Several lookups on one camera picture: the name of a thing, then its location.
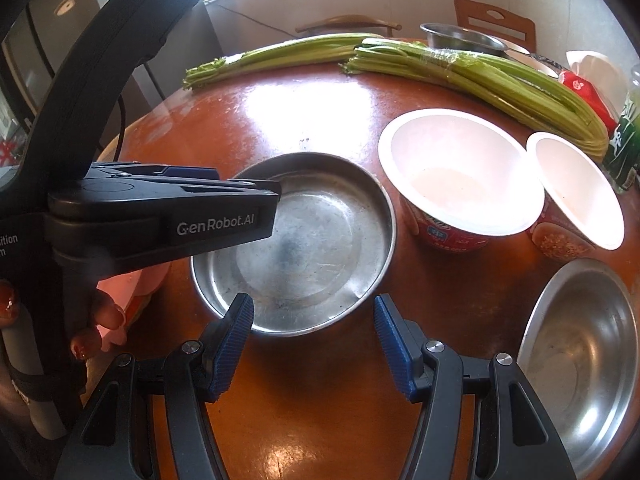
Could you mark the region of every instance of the celery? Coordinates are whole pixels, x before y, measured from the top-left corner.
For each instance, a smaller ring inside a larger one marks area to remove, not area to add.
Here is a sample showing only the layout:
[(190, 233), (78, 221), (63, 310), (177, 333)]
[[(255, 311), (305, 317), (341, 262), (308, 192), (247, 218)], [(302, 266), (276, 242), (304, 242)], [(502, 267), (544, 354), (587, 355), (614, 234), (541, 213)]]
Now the celery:
[(408, 70), (427, 75), (481, 98), (526, 126), (564, 137), (596, 160), (601, 160), (607, 151), (606, 127), (580, 96), (511, 60), (387, 38), (367, 38), (344, 68), (347, 72), (369, 70), (401, 75)]
[(229, 77), (272, 68), (346, 61), (353, 54), (354, 47), (366, 38), (380, 38), (380, 36), (362, 32), (323, 34), (284, 41), (244, 54), (220, 57), (187, 70), (183, 86), (196, 88)]

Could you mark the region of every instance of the wooden chair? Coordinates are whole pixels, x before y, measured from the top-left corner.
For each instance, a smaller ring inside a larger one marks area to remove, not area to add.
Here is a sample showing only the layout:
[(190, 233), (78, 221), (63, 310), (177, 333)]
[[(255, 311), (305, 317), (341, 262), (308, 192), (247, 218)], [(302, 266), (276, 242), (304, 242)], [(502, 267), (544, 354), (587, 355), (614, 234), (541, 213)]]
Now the wooden chair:
[[(536, 24), (529, 18), (524, 18), (500, 7), (474, 2), (473, 0), (454, 0), (454, 6), (456, 7), (458, 26), (503, 38), (523, 46), (529, 52), (536, 51)], [(524, 40), (500, 30), (471, 24), (469, 23), (470, 18), (520, 32), (524, 34)]]
[(386, 28), (387, 37), (393, 37), (394, 30), (401, 30), (402, 25), (399, 23), (385, 22), (377, 18), (370, 18), (362, 14), (345, 14), (343, 16), (334, 16), (319, 22), (309, 23), (301, 27), (296, 27), (296, 32), (308, 32), (310, 36), (318, 34), (322, 31), (331, 29), (353, 30), (355, 28)]

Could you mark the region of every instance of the round table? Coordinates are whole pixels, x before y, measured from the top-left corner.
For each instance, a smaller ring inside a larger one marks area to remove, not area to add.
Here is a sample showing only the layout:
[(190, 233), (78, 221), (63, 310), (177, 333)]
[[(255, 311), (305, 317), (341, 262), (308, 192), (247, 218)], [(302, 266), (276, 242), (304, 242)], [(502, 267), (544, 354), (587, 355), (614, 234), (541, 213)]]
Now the round table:
[[(210, 166), (229, 178), (273, 155), (298, 151), (340, 155), (374, 173), (398, 215), (398, 243), (378, 293), (388, 292), (407, 319), (459, 354), (517, 355), (546, 282), (561, 267), (526, 234), (492, 240), (467, 254), (426, 248), (402, 221), (398, 192), (380, 167), (377, 145), (389, 121), (419, 108), (454, 108), (495, 123), (523, 143), (530, 130), (483, 102), (386, 75), (346, 76), (317, 65), (178, 91), (126, 135), (121, 160)], [(638, 297), (640, 196), (620, 197), (623, 246), (596, 257)], [(188, 261), (173, 263), (167, 280), (129, 332), (137, 358), (169, 353), (197, 337), (213, 314), (191, 283)], [(297, 338), (249, 338), (230, 390), (208, 406), (230, 478), (242, 480), (398, 478), (419, 405), (396, 391), (372, 321), (372, 301), (344, 320)], [(452, 478), (466, 478), (473, 402), (463, 401)], [(640, 413), (636, 395), (614, 452)], [(162, 398), (154, 399), (162, 478), (175, 479)]]

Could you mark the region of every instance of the metal bowl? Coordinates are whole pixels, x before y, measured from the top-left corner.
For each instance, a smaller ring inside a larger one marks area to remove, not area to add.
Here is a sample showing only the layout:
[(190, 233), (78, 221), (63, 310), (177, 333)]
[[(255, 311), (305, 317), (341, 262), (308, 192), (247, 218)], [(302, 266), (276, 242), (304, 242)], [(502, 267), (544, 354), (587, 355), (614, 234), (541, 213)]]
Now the metal bowl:
[(236, 178), (282, 186), (273, 235), (191, 258), (205, 304), (223, 316), (236, 292), (254, 298), (254, 332), (295, 336), (355, 310), (386, 273), (396, 216), (385, 189), (356, 164), (325, 153), (289, 153)]
[(501, 40), (469, 28), (444, 23), (423, 23), (420, 28), (427, 33), (427, 42), (433, 48), (471, 50), (501, 57), (508, 49)]
[(504, 38), (497, 38), (496, 36), (492, 36), (492, 38), (494, 38), (494, 40), (503, 42), (509, 50), (514, 50), (516, 52), (524, 54), (525, 56), (531, 55), (531, 53), (526, 48), (517, 43), (513, 43), (513, 41), (505, 40)]
[(616, 273), (588, 258), (556, 272), (533, 309), (518, 364), (584, 478), (606, 454), (638, 375), (636, 320)]
[(507, 50), (505, 54), (508, 59), (530, 66), (531, 68), (537, 70), (538, 72), (542, 72), (549, 77), (558, 79), (558, 77), (560, 76), (559, 72), (556, 72), (549, 65), (545, 65), (541, 61), (533, 59), (530, 54), (523, 54), (521, 52), (516, 52), (515, 50)]

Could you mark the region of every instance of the wall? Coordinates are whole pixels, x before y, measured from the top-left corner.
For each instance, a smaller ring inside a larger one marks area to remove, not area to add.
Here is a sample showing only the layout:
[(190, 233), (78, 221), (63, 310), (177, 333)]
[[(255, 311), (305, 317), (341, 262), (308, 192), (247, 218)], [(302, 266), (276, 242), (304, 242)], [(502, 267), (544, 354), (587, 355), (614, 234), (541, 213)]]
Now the wall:
[[(566, 63), (567, 50), (597, 50), (626, 72), (638, 55), (602, 0), (479, 0), (536, 22), (538, 53)], [(289, 31), (338, 14), (369, 14), (402, 24), (401, 35), (421, 37), (423, 22), (455, 23), (453, 0), (217, 0), (207, 10), (226, 54), (283, 41), (290, 36), (259, 25), (243, 14)]]

